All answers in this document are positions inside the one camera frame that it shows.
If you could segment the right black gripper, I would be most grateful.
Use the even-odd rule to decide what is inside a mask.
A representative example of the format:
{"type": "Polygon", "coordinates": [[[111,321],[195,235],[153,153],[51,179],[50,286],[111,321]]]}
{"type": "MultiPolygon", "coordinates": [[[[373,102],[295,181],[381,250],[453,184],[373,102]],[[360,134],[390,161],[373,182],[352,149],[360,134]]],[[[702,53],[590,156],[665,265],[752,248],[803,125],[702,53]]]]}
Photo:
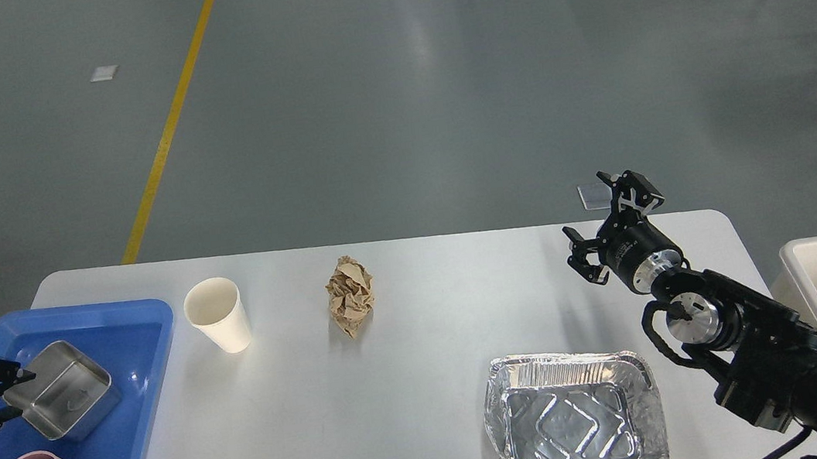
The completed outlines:
{"type": "Polygon", "coordinates": [[[562,227],[569,239],[567,265],[594,285],[605,285],[610,271],[633,293],[651,293],[654,281],[671,268],[684,265],[684,254],[652,222],[645,221],[650,211],[660,208],[665,196],[641,173],[625,170],[621,174],[597,172],[599,181],[611,190],[610,214],[603,231],[625,229],[607,240],[602,253],[605,265],[592,264],[589,256],[605,245],[602,238],[585,239],[571,226],[562,227]]]}

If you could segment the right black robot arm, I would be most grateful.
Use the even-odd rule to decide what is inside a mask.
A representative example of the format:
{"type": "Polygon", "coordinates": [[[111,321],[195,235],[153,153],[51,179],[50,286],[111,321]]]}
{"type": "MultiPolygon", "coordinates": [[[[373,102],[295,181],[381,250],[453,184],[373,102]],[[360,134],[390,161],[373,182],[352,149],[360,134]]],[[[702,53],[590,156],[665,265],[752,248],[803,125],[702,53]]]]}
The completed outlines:
{"type": "Polygon", "coordinates": [[[567,264],[587,282],[616,275],[651,296],[641,315],[646,338],[675,365],[716,381],[720,407],[750,425],[801,432],[761,459],[780,459],[817,434],[817,329],[799,313],[717,271],[694,270],[649,221],[665,201],[641,173],[597,172],[610,189],[610,213],[593,238],[564,227],[567,264]]]}

